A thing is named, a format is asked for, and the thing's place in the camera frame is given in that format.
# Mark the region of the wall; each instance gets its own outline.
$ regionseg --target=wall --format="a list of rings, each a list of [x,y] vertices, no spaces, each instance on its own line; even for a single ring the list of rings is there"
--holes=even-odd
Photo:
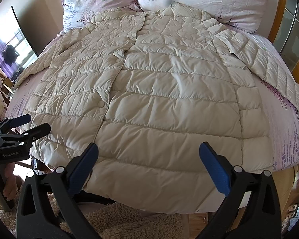
[[[257,34],[264,37],[269,36],[274,18],[276,16],[277,6],[278,0],[268,0],[265,13],[262,17],[262,22],[260,23],[259,29],[257,30]]]
[[[11,6],[25,36],[39,54],[63,29],[61,0],[3,0],[0,18]]]

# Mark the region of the bed sheet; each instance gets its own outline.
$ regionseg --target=bed sheet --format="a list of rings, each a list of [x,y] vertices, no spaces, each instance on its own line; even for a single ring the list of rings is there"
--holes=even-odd
[[[268,39],[258,34],[246,33],[230,25],[225,25],[229,29],[241,32],[248,38],[254,40],[261,49],[266,50],[270,56],[292,76],[287,65]],[[44,54],[53,43],[57,42],[57,40],[58,37],[51,41],[42,54]],[[29,76],[19,86],[7,109],[6,117],[15,118],[22,114],[32,94],[31,91],[36,88],[45,71],[46,69]],[[269,120],[269,137],[273,143],[273,169],[274,171],[278,171],[292,167],[299,163],[299,112],[275,88],[262,81],[256,75],[253,77],[256,86],[259,88],[263,102],[263,110]]]
[[[243,33],[254,40],[261,49],[292,76],[287,65],[271,42],[258,34],[243,32],[230,25],[229,29]],[[283,97],[274,87],[253,74],[262,98],[263,110],[269,120],[269,137],[273,144],[273,170],[279,171],[299,163],[299,112],[293,104]]]

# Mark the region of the screw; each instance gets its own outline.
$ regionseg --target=screw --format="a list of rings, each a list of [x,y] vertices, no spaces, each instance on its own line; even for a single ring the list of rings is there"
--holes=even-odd
[[[242,169],[242,167],[240,167],[239,165],[236,165],[236,166],[234,167],[234,171],[235,171],[235,172],[242,172],[243,169]]]
[[[62,172],[64,172],[64,167],[63,167],[63,166],[59,166],[59,167],[57,167],[57,168],[55,169],[55,172],[56,172],[56,173],[62,173]]]
[[[34,171],[30,171],[30,172],[28,172],[27,176],[28,176],[29,178],[33,177],[33,176],[34,176]]]
[[[268,171],[268,170],[265,170],[264,171],[264,175],[267,176],[267,177],[270,177],[271,176],[271,172]]]

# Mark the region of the quilted stitching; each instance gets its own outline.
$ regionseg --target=quilted stitching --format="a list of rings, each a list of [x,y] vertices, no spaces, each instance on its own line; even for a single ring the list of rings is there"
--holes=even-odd
[[[286,74],[284,69],[279,68],[278,64],[269,57],[266,51],[259,49],[256,43],[248,40],[243,34],[232,30],[225,30],[216,36],[221,39],[228,46],[230,52],[241,59],[254,74],[275,87],[299,111],[299,84]],[[266,61],[261,62],[258,55],[266,58]]]
[[[24,129],[48,122],[52,132],[31,153],[57,167],[94,141],[100,158],[86,191],[154,212],[216,210],[222,195],[199,159],[202,142],[247,171],[272,164],[268,121],[246,68],[266,66],[234,34],[232,49],[247,50],[253,66],[231,55],[224,29],[178,4],[155,13],[109,10],[66,33],[49,60],[20,77],[49,67]]]

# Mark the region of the snap button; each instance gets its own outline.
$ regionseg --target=snap button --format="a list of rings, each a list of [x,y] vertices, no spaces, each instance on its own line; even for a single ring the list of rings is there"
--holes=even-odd
[[[104,105],[105,105],[105,102],[104,102],[104,101],[99,101],[98,104],[97,104],[97,106],[98,106],[99,108],[104,107]]]

